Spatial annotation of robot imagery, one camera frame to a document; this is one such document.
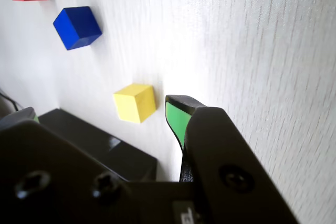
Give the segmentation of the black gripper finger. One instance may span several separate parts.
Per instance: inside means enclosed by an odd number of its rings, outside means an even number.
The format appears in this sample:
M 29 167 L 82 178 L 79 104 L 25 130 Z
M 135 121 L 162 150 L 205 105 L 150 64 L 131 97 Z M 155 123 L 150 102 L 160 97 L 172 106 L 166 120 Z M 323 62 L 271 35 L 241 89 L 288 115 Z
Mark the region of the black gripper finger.
M 201 193 L 207 222 L 297 222 L 222 108 L 187 95 L 167 95 L 165 118 L 183 151 L 183 166 Z
M 39 119 L 32 107 L 27 107 L 22 110 L 13 112 L 1 119 L 1 130 L 7 129 L 17 123 L 33 120 L 39 123 Z

